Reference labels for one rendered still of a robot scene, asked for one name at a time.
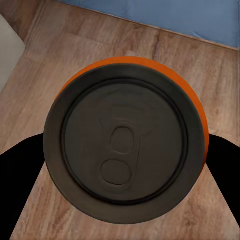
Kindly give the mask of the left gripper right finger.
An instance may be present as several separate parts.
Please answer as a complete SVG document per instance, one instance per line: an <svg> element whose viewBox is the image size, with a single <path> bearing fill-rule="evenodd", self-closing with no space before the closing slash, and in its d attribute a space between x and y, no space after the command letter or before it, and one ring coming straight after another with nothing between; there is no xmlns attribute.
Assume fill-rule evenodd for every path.
<svg viewBox="0 0 240 240"><path fill-rule="evenodd" d="M206 164L240 226L240 147L210 134Z"/></svg>

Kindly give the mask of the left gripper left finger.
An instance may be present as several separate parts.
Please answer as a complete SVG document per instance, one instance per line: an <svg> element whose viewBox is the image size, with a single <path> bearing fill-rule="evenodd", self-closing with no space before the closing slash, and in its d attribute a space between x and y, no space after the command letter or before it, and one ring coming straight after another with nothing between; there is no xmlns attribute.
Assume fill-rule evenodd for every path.
<svg viewBox="0 0 240 240"><path fill-rule="evenodd" d="M29 137L0 155L0 240L10 240L44 165L43 137Z"/></svg>

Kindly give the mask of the can of soda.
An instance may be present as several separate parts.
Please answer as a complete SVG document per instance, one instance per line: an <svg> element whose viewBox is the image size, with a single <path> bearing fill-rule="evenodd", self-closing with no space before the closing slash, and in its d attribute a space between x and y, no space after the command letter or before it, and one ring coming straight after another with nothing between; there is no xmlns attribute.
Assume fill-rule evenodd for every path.
<svg viewBox="0 0 240 240"><path fill-rule="evenodd" d="M60 193L110 224L155 220L198 181L209 150L203 105L168 66L139 56L97 61L60 90L43 152Z"/></svg>

